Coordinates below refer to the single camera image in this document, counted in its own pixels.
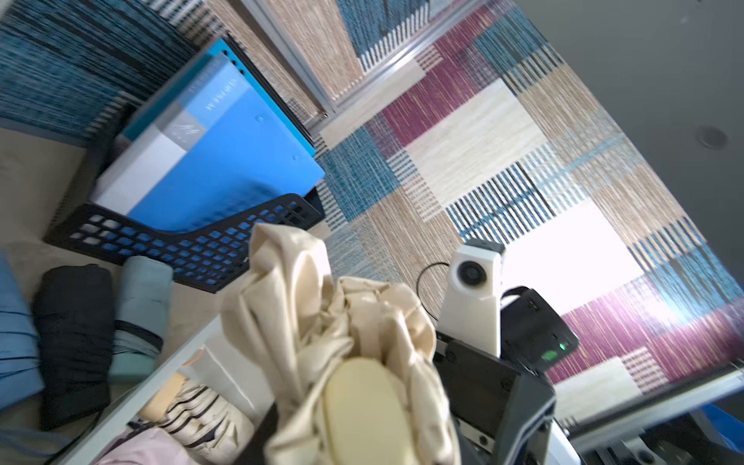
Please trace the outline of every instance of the carpet tile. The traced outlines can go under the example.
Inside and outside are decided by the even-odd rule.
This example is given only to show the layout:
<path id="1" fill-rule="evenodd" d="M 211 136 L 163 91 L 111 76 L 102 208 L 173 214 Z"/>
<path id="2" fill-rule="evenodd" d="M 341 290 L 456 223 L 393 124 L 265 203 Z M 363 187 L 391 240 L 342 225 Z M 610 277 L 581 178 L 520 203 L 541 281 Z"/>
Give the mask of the carpet tile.
<path id="1" fill-rule="evenodd" d="M 647 347 L 641 347 L 623 355 L 625 369 L 628 370 L 633 381 L 642 393 L 653 391 L 659 386 L 669 383 L 667 375 Z"/>
<path id="2" fill-rule="evenodd" d="M 424 71 L 432 70 L 436 65 L 442 62 L 444 58 L 433 45 L 416 56 L 416 62 Z"/>
<path id="3" fill-rule="evenodd" d="M 612 357 L 555 385 L 555 418 L 564 427 L 643 394 L 620 357 Z"/>
<path id="4" fill-rule="evenodd" d="M 463 66 L 444 59 L 382 114 L 404 147 L 478 92 Z"/>
<path id="5" fill-rule="evenodd" d="M 401 66 L 390 79 L 386 79 L 373 92 L 360 97 L 351 108 L 320 129 L 328 148 L 334 148 L 425 76 L 426 73 L 415 60 Z"/>
<path id="6" fill-rule="evenodd" d="M 347 221 L 400 187 L 366 128 L 318 158 L 326 172 L 325 182 Z"/>
<path id="7" fill-rule="evenodd" d="M 497 80 L 405 151 L 446 207 L 545 142 L 540 128 Z"/>
<path id="8" fill-rule="evenodd" d="M 732 304 L 725 305 L 719 309 L 721 314 L 734 328 L 739 340 L 744 343 L 744 299 L 739 299 Z"/>
<path id="9" fill-rule="evenodd" d="M 454 59 L 460 63 L 462 69 L 465 70 L 465 74 L 475 84 L 478 91 L 485 89 L 498 79 L 498 73 L 488 66 L 483 54 L 473 44 L 459 51 Z"/>
<path id="10" fill-rule="evenodd" d="M 372 263 L 376 276 L 374 279 L 390 283 L 401 282 L 403 279 L 400 277 L 395 259 L 368 215 L 362 214 L 349 224 L 365 250 L 367 260 Z"/>
<path id="11" fill-rule="evenodd" d="M 339 204 L 336 203 L 336 199 L 331 194 L 328 184 L 326 184 L 324 179 L 318 183 L 318 196 L 321 199 L 321 204 L 326 214 L 325 222 L 331 231 L 335 231 L 343 225 L 348 224 L 344 212 L 341 211 Z"/>
<path id="12" fill-rule="evenodd" d="M 501 281 L 505 289 L 536 289 L 558 315 L 566 315 L 643 273 L 602 211 L 587 200 L 509 242 Z"/>
<path id="13" fill-rule="evenodd" d="M 537 147 L 519 163 L 555 214 L 588 198 L 576 183 L 568 165 L 558 159 L 550 144 Z"/>
<path id="14" fill-rule="evenodd" d="M 744 297 L 741 287 L 707 244 L 660 261 L 647 274 L 678 316 L 678 324 L 693 321 Z"/>
<path id="15" fill-rule="evenodd" d="M 744 343 L 721 311 L 673 328 L 647 347 L 670 382 L 744 356 Z"/>
<path id="16" fill-rule="evenodd" d="M 489 26 L 473 43 L 499 75 L 525 64 L 516 73 L 518 81 L 524 77 L 535 80 L 545 74 L 543 67 L 552 69 L 556 65 L 557 56 L 552 53 L 537 60 L 539 65 L 525 61 L 536 52 L 542 52 L 548 42 L 518 8 Z"/>
<path id="17" fill-rule="evenodd" d="M 14 1 L 0 19 L 0 118 L 90 140 L 115 99 L 146 100 L 196 50 L 138 1 Z"/>
<path id="18" fill-rule="evenodd" d="M 395 135 L 384 114 L 374 115 L 366 124 L 365 128 L 379 148 L 382 156 L 387 159 L 403 150 L 403 146 Z"/>
<path id="19" fill-rule="evenodd" d="M 241 15 L 230 5 L 230 1 L 205 0 L 205 2 L 207 14 L 215 16 L 224 24 L 225 29 L 232 34 L 246 56 L 258 67 L 276 92 L 285 101 L 294 100 L 301 108 L 301 111 L 295 111 L 298 118 L 302 118 L 301 121 L 304 122 L 317 115 L 318 107 L 312 99 L 281 65 L 256 32 L 245 23 Z"/>
<path id="20" fill-rule="evenodd" d="M 419 218 L 428 221 L 442 211 L 442 205 L 437 201 L 432 189 L 426 184 L 416 168 L 416 164 L 405 150 L 388 158 L 388 164 L 403 186 L 408 198 L 416 209 Z"/>
<path id="21" fill-rule="evenodd" d="M 357 56 L 364 54 L 426 4 L 424 0 L 336 0 Z M 420 23 L 427 18 L 414 20 Z"/>
<path id="22" fill-rule="evenodd" d="M 449 261 L 452 252 L 462 244 L 462 239 L 444 212 L 423 222 L 401 189 L 370 208 L 365 218 L 374 226 L 400 277 L 409 286 L 415 286 L 425 266 Z M 420 297 L 427 308 L 432 307 L 430 311 L 435 315 L 446 290 L 446 281 L 438 280 L 440 278 L 440 275 L 432 272 L 421 279 Z"/>
<path id="23" fill-rule="evenodd" d="M 622 136 L 620 128 L 566 65 L 518 92 L 517 98 L 566 164 Z"/>
<path id="24" fill-rule="evenodd" d="M 652 318 L 669 321 L 674 317 L 645 276 L 563 315 L 580 344 L 548 371 L 548 377 L 558 383 L 614 356 L 647 346 L 655 336 L 647 323 Z"/>
<path id="25" fill-rule="evenodd" d="M 508 244 L 555 216 L 519 162 L 447 207 L 465 239 Z"/>
<path id="26" fill-rule="evenodd" d="M 344 93 L 362 76 L 349 34 L 333 0 L 268 0 L 289 35 L 301 46 L 310 67 L 331 98 Z"/>
<path id="27" fill-rule="evenodd" d="M 334 280 L 341 276 L 379 279 L 374 264 L 367 258 L 367 253 L 351 226 L 346 224 L 338 228 L 325 243 Z"/>
<path id="28" fill-rule="evenodd" d="M 495 20 L 491 9 L 484 5 L 437 39 L 434 47 L 443 57 L 454 57 L 470 46 Z"/>

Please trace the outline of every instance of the blue binder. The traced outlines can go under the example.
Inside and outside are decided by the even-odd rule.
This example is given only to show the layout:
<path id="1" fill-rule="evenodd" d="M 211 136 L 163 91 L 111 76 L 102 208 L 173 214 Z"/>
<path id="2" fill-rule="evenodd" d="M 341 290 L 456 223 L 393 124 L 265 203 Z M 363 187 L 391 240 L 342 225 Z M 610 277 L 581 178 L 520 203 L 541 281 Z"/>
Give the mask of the blue binder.
<path id="1" fill-rule="evenodd" d="M 160 130 L 173 139 L 162 129 L 164 115 L 173 114 L 173 107 L 184 102 L 182 96 L 189 89 L 193 90 L 194 82 L 208 71 L 211 64 L 232 58 L 229 54 L 224 56 L 226 51 L 229 48 L 220 40 L 203 52 L 204 56 L 197 57 L 192 68 L 169 83 L 164 92 L 157 94 L 154 101 L 135 115 L 122 135 L 126 138 L 150 137 L 154 130 Z M 184 232 L 286 193 L 304 196 L 310 192 L 324 175 L 312 158 L 315 150 L 258 81 L 246 70 L 239 74 L 239 69 L 240 66 L 231 67 L 232 77 L 245 80 L 247 88 L 241 86 L 239 92 L 233 91 L 237 99 L 228 103 L 219 119 L 205 125 L 205 132 L 199 134 L 195 144 L 184 146 L 178 142 L 187 152 L 152 187 L 147 186 L 144 197 L 136 203 L 130 202 L 133 205 L 122 211 L 112 207 L 117 204 L 116 195 L 109 205 L 96 200 L 106 198 L 104 187 L 97 190 L 94 201 L 151 228 Z M 216 76 L 228 79 L 223 72 Z M 199 114 L 202 107 L 182 104 L 179 108 L 188 110 L 198 122 L 202 122 Z M 121 168 L 115 162 L 109 170 L 121 171 Z"/>

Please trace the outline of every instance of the folded umbrella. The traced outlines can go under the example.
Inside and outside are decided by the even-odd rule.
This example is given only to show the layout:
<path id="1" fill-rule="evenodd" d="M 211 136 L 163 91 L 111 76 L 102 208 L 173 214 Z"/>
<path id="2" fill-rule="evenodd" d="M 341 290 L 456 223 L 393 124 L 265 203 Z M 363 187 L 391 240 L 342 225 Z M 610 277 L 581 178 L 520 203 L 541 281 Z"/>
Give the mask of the folded umbrella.
<path id="1" fill-rule="evenodd" d="M 147 257 L 131 257 L 124 264 L 116 309 L 113 382 L 147 378 L 163 348 L 168 325 L 173 269 Z"/>
<path id="2" fill-rule="evenodd" d="M 0 251 L 0 410 L 43 388 L 36 329 Z"/>
<path id="3" fill-rule="evenodd" d="M 96 265 L 47 271 L 33 302 L 47 431 L 103 410 L 111 401 L 115 302 L 111 273 Z"/>

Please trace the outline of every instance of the aluminum frame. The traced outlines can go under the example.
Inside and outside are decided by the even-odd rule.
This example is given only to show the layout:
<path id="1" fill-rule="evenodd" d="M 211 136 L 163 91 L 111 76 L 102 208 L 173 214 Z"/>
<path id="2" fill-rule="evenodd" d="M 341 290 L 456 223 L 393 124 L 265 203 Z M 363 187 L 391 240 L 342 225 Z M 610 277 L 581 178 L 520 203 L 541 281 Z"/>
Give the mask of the aluminum frame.
<path id="1" fill-rule="evenodd" d="M 731 363 L 727 370 L 707 382 L 700 382 L 690 388 L 660 398 L 656 403 L 632 410 L 616 420 L 604 422 L 600 426 L 580 432 L 569 439 L 579 454 L 590 452 L 602 446 L 610 446 L 620 440 L 636 436 L 659 423 L 686 414 L 706 403 L 726 397 L 744 389 L 742 363 Z"/>
<path id="2" fill-rule="evenodd" d="M 229 2 L 238 13 L 247 13 L 247 15 L 242 15 L 243 20 L 252 28 L 257 29 L 255 32 L 265 42 L 265 45 L 275 53 L 320 110 L 318 115 L 305 125 L 310 135 L 315 137 L 341 113 L 352 109 L 362 98 L 374 93 L 391 75 L 430 47 L 452 26 L 486 4 L 487 0 L 456 1 L 439 13 L 434 21 L 413 35 L 404 45 L 377 63 L 356 85 L 336 99 L 332 98 L 325 89 L 297 42 L 266 0 L 229 0 Z"/>

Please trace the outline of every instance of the blue fabric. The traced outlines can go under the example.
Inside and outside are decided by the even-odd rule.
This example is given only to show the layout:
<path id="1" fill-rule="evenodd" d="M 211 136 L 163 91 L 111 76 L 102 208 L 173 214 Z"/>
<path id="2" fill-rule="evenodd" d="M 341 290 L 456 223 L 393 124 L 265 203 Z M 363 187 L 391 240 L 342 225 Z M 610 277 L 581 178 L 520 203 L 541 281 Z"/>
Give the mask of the blue fabric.
<path id="1" fill-rule="evenodd" d="M 141 353 L 118 353 L 111 362 L 109 379 L 115 383 L 140 382 L 155 370 L 155 359 Z"/>
<path id="2" fill-rule="evenodd" d="M 36 450 L 36 448 L 38 447 L 36 444 L 34 444 L 34 448 L 26 446 L 22 442 L 22 440 L 25 438 L 33 440 L 34 442 L 37 442 L 38 440 L 46 440 L 52 443 L 56 443 L 57 449 L 61 449 L 70 443 L 70 439 L 68 437 L 59 433 L 39 432 L 33 429 L 24 428 L 0 428 L 0 443 L 12 447 L 22 454 L 30 455 L 31 457 L 37 458 L 48 458 L 56 453 L 56 451 L 39 452 L 38 450 Z"/>
<path id="3" fill-rule="evenodd" d="M 37 342 L 31 313 L 0 251 L 0 410 L 44 388 Z"/>
<path id="4" fill-rule="evenodd" d="M 164 338 L 172 290 L 173 269 L 147 257 L 131 257 L 121 271 L 116 319 Z"/>

